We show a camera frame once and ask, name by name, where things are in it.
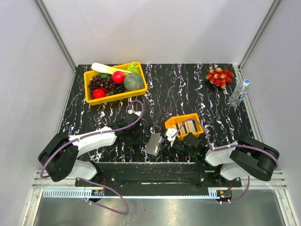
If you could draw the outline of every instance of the tomato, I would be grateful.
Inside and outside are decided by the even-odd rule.
[[[93,91],[93,98],[98,99],[102,97],[106,97],[107,93],[103,89],[96,89]]]
[[[114,72],[114,74],[112,75],[112,80],[117,83],[117,84],[122,84],[124,81],[125,75],[124,73],[120,72],[120,71],[116,71]]]

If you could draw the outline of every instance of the red grapes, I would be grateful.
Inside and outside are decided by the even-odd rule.
[[[123,84],[118,85],[113,82],[112,77],[105,79],[103,76],[95,75],[88,84],[90,98],[93,100],[93,91],[98,88],[102,88],[107,96],[124,93],[126,91]]]

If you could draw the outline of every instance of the black tabletop with white veins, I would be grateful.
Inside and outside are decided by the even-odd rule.
[[[227,104],[236,78],[226,89],[216,88],[206,80],[211,68],[228,68],[230,64],[149,64],[142,65],[148,83],[145,95],[91,106],[85,100],[84,72],[91,65],[79,65],[63,116],[60,131],[79,135],[102,128],[126,116],[127,105],[135,99],[145,104],[145,141],[143,145],[120,143],[95,149],[79,159],[95,162],[190,162],[184,154],[168,155],[160,151],[154,157],[145,153],[153,133],[164,133],[164,122],[172,116],[198,113],[213,146],[232,143],[241,135],[253,137],[244,103],[238,108]],[[139,104],[134,109],[140,110]]]

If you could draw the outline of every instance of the bottle cap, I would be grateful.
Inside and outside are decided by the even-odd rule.
[[[248,86],[249,83],[250,83],[250,81],[249,81],[248,79],[245,79],[245,80],[243,81],[243,85],[244,85],[244,86]]]

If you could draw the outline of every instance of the small yellow box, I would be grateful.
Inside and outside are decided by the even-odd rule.
[[[198,114],[197,113],[193,113],[193,114],[185,114],[185,115],[180,115],[180,116],[174,116],[174,117],[171,117],[169,120],[167,120],[165,122],[165,128],[168,129],[168,128],[174,128],[176,129],[176,124],[182,124],[182,122],[184,122],[186,119],[195,119],[197,121],[199,121],[199,118],[198,118]],[[192,133],[195,137],[199,137],[199,135],[201,135],[201,133],[204,133],[202,127],[196,123],[196,126],[197,126],[197,132],[194,132]],[[187,134],[181,134],[181,135],[177,135],[178,139],[179,140],[183,140],[184,137],[186,136]]]
[[[123,70],[127,70],[128,65],[129,65],[129,63],[124,64],[124,65],[117,65],[117,66],[113,66],[113,67],[123,69]],[[139,65],[140,75],[143,78],[143,88],[142,89],[135,90],[135,91],[128,91],[128,92],[125,92],[125,93],[119,93],[119,94],[115,94],[115,95],[112,95],[112,96],[107,96],[107,97],[94,99],[94,100],[92,100],[89,96],[88,84],[92,80],[93,76],[98,75],[99,72],[96,72],[96,71],[85,72],[84,73],[84,81],[85,81],[86,102],[91,104],[91,105],[99,105],[99,104],[107,103],[107,102],[114,101],[114,100],[121,100],[121,99],[124,99],[124,98],[135,97],[135,96],[145,94],[146,91],[147,91],[147,84],[146,84],[146,80],[145,80],[145,77],[144,77],[144,74],[143,74],[143,71],[142,71],[142,68],[141,68],[141,64],[140,64],[140,62],[135,62],[135,65]]]

